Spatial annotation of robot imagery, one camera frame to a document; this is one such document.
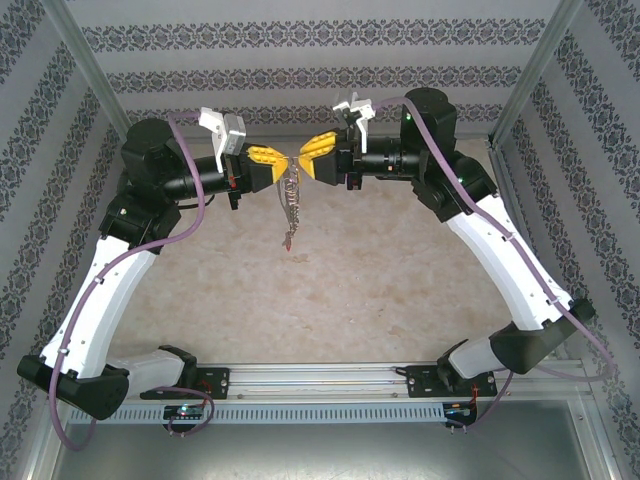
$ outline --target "purple cable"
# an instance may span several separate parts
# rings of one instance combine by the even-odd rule
[[[204,198],[204,190],[202,188],[202,181],[200,180],[200,175],[198,173],[198,167],[196,166],[196,163],[193,160],[193,157],[191,156],[191,152],[189,151],[189,147],[187,146],[187,142],[184,140],[184,137],[180,133],[180,130],[178,129],[178,126],[176,125],[176,121],[175,121],[176,118],[198,118],[198,116],[199,116],[198,112],[169,114],[169,126],[173,131],[173,136],[178,142],[178,145],[180,145],[180,148],[182,149],[182,153],[184,154],[185,160],[187,162],[187,166],[189,167],[189,172],[193,177],[193,184],[196,188],[196,194],[198,196],[198,215],[196,216],[195,221],[189,228],[187,228],[184,232],[178,235],[175,235],[169,238],[164,238],[162,240],[155,240],[145,245],[140,245],[138,247],[132,248],[131,250],[126,251],[125,253],[116,257],[110,263],[105,265],[105,267],[102,270],[100,270],[100,272],[95,276],[94,281],[91,282],[87,287],[87,289],[82,293],[82,296],[78,300],[78,305],[76,306],[75,310],[73,311],[73,314],[71,315],[71,319],[69,320],[69,325],[67,325],[67,329],[64,332],[64,336],[62,337],[62,342],[58,350],[58,356],[56,357],[56,363],[53,367],[53,372],[51,374],[51,382],[49,383],[49,411],[51,413],[51,423],[53,424],[54,430],[58,434],[58,438],[60,438],[60,441],[62,442],[62,444],[70,450],[77,452],[82,450],[84,447],[86,447],[87,444],[89,443],[91,436],[93,435],[93,432],[96,426],[96,419],[94,418],[93,420],[91,420],[91,426],[89,427],[89,434],[87,435],[87,438],[84,440],[84,442],[82,442],[82,444],[75,445],[66,436],[64,432],[64,428],[62,426],[62,423],[60,422],[60,417],[58,416],[58,409],[56,406],[58,379],[60,377],[60,372],[62,370],[62,364],[64,362],[64,357],[65,357],[65,354],[63,352],[67,349],[67,347],[69,346],[69,343],[71,342],[71,334],[73,333],[73,329],[75,328],[76,323],[78,323],[78,318],[80,317],[80,313],[82,312],[82,309],[86,305],[87,300],[95,290],[96,286],[99,285],[99,283],[104,279],[105,275],[109,273],[120,262],[122,262],[126,258],[129,258],[132,255],[135,255],[140,252],[144,252],[145,250],[162,247],[170,243],[175,243],[175,242],[179,242],[180,240],[184,240],[185,238],[187,238],[197,230],[197,228],[200,226],[204,218],[205,198]],[[169,390],[169,387],[162,387],[162,390]],[[201,396],[202,394],[202,392],[199,392],[198,390],[188,390],[188,389],[183,389],[183,390],[186,391],[185,393],[192,393],[198,396]],[[211,410],[213,411],[213,401],[211,400],[211,397],[207,396],[207,400],[211,403]],[[210,420],[211,418],[208,418],[203,424],[201,424],[202,427],[204,427],[204,425],[206,425]]]
[[[387,100],[383,100],[381,102],[375,103],[371,107],[373,108],[374,111],[376,111],[380,108],[390,107],[394,105],[404,105],[405,107],[407,107],[407,109],[413,116],[414,122],[416,122],[416,126],[418,127],[418,130],[420,130],[420,133],[422,134],[422,138],[424,138],[424,141],[427,143],[427,146],[429,147],[431,154],[434,156],[434,158],[438,162],[438,165],[440,166],[444,174],[447,176],[447,179],[449,180],[451,185],[453,185],[453,188],[456,190],[456,193],[460,196],[460,198],[462,198],[464,203],[474,213],[477,213],[482,218],[484,218],[487,221],[487,223],[489,223],[496,230],[498,230],[504,236],[504,238],[507,239],[511,243],[511,245],[513,245],[513,247],[516,249],[520,257],[524,261],[525,265],[533,275],[533,277],[538,282],[538,285],[540,285],[545,295],[547,295],[547,298],[549,299],[549,301],[555,304],[558,311],[562,313],[562,315],[564,315],[567,318],[567,320],[569,320],[576,327],[576,329],[578,329],[585,337],[587,337],[587,339],[596,347],[596,349],[598,349],[600,354],[604,357],[604,359],[607,362],[607,371],[599,375],[595,375],[593,377],[577,377],[575,375],[570,375],[563,372],[556,372],[554,370],[551,370],[545,367],[537,367],[537,368],[550,375],[554,375],[556,377],[564,378],[567,380],[578,381],[578,382],[597,382],[597,381],[609,378],[611,375],[613,375],[613,373],[617,369],[617,366],[613,360],[613,357],[607,351],[604,345],[602,345],[602,343],[600,343],[598,339],[589,330],[587,330],[587,328],[584,325],[582,325],[578,321],[578,319],[575,318],[573,314],[569,312],[569,310],[567,310],[558,301],[558,298],[553,294],[553,291],[551,290],[549,285],[547,285],[547,282],[545,282],[545,280],[542,278],[542,275],[540,275],[540,272],[538,272],[535,265],[527,255],[526,251],[524,250],[522,245],[520,245],[520,242],[516,240],[515,236],[513,236],[511,232],[509,232],[505,227],[503,227],[502,224],[500,224],[500,222],[498,222],[495,218],[493,218],[489,213],[485,212],[482,208],[480,208],[476,204],[476,202],[474,202],[473,199],[469,196],[469,194],[462,187],[462,185],[460,185],[460,182],[458,181],[456,174],[453,172],[453,170],[445,160],[444,155],[442,155],[442,152],[438,148],[438,145],[436,145],[436,142],[431,136],[431,132],[429,132],[429,129],[427,128],[424,121],[422,120],[422,117],[420,116],[420,112],[418,112],[418,109],[413,104],[413,102],[406,97],[395,97],[395,98],[389,98]]]

